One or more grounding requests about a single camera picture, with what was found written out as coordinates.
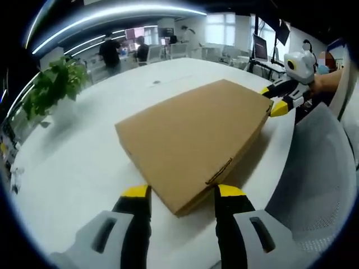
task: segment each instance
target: green plant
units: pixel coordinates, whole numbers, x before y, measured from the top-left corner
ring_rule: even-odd
[[[76,101],[77,94],[88,79],[85,66],[73,59],[62,57],[50,63],[50,69],[40,72],[35,78],[34,88],[24,100],[22,108],[27,119],[49,115],[50,108],[65,96]]]

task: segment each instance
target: white desk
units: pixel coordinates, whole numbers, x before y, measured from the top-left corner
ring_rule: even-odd
[[[159,62],[83,91],[77,99],[76,124],[71,128],[56,132],[52,125],[37,127],[15,161],[25,173],[14,200],[43,251],[65,251],[79,228],[99,212],[111,210],[125,189],[144,184],[118,142],[115,123],[223,78],[255,91],[270,84],[213,62],[189,58]],[[256,208],[267,205],[278,184],[291,145],[294,116],[295,110],[268,119],[242,165],[230,176]],[[209,268],[220,260],[211,201],[178,219],[154,192],[152,199],[148,268]]]

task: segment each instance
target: white robot head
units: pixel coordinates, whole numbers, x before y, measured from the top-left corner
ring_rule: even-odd
[[[284,67],[289,77],[307,85],[314,80],[314,55],[309,51],[292,52],[284,55]]]

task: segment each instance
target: cardboard box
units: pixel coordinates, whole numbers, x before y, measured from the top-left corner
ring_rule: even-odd
[[[145,180],[177,216],[187,214],[225,176],[260,133],[273,102],[220,80],[116,124]]]

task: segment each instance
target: gray mesh chair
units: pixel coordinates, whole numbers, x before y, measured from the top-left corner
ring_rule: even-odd
[[[353,153],[342,125],[320,104],[298,125],[266,211],[297,246],[321,254],[343,227],[357,195]]]
[[[188,57],[187,46],[188,46],[188,44],[186,44],[186,43],[172,44],[171,45],[171,60]]]
[[[161,52],[162,52],[162,46],[150,46],[148,49],[147,54],[147,61],[146,62],[139,62],[139,65],[146,65],[151,63],[156,63],[161,61]]]

